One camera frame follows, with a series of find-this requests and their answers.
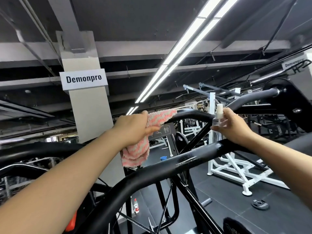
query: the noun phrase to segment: fuzzy rag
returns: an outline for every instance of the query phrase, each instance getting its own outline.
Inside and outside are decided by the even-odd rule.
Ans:
[[[162,110],[149,113],[146,127],[160,126],[172,118],[177,113],[175,109]],[[137,167],[141,165],[149,156],[149,139],[144,137],[136,145],[130,145],[122,150],[122,165],[124,167]]]

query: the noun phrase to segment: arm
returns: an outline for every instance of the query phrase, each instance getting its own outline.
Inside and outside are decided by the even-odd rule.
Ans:
[[[115,126],[36,179],[0,207],[2,233],[62,233],[99,175],[124,147],[159,130],[147,111]]]
[[[254,133],[244,119],[225,108],[225,127],[212,127],[261,157],[312,210],[312,157]]]

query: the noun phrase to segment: forearm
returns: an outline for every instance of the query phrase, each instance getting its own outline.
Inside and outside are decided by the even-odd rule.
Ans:
[[[3,233],[62,233],[93,183],[123,148],[109,130],[0,207]]]
[[[244,146],[261,157],[312,210],[312,157],[257,134]]]

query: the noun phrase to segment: cleaning cloth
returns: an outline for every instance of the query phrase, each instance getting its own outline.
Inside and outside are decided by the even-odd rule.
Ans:
[[[175,109],[162,110],[148,114],[146,127],[161,126],[177,113]],[[149,156],[149,139],[144,137],[135,145],[130,145],[122,150],[122,165],[124,167],[137,167]]]

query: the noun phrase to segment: white bottle cap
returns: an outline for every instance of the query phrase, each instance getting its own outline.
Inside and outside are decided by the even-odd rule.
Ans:
[[[216,105],[216,118],[217,119],[223,118],[223,104]]]

